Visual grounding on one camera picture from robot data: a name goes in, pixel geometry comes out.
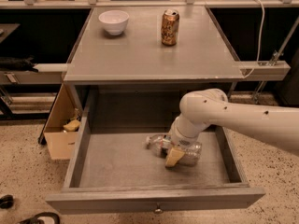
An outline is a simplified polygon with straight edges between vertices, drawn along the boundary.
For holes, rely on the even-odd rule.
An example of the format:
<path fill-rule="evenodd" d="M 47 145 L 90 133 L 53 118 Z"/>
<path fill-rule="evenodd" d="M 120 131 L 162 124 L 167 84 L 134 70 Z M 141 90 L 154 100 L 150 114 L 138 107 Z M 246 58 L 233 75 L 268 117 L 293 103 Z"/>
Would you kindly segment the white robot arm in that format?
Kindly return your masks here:
<path fill-rule="evenodd" d="M 299 155 L 298 108 L 230 103 L 223 91 L 208 89 L 185 94 L 179 110 L 170 128 L 177 147 L 190 147 L 202 131 L 216 125 Z"/>

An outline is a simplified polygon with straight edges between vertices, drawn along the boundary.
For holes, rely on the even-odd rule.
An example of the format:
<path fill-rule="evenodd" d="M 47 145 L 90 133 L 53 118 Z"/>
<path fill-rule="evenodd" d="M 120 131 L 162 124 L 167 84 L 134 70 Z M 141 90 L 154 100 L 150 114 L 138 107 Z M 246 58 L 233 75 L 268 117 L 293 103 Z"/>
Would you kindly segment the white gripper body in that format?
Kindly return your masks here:
<path fill-rule="evenodd" d="M 170 128 L 171 142 L 175 146 L 189 147 L 198 139 L 200 129 L 183 116 L 175 118 Z"/>

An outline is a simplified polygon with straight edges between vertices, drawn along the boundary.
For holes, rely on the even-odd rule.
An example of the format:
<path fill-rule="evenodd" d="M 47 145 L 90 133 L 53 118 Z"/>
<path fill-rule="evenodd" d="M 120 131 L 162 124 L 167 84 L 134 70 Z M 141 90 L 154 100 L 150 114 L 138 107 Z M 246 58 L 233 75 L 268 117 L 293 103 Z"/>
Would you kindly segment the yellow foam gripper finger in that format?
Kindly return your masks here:
<path fill-rule="evenodd" d="M 172 147 L 166 156 L 165 166 L 174 167 L 177 162 L 185 155 L 185 152 L 180 148 Z"/>

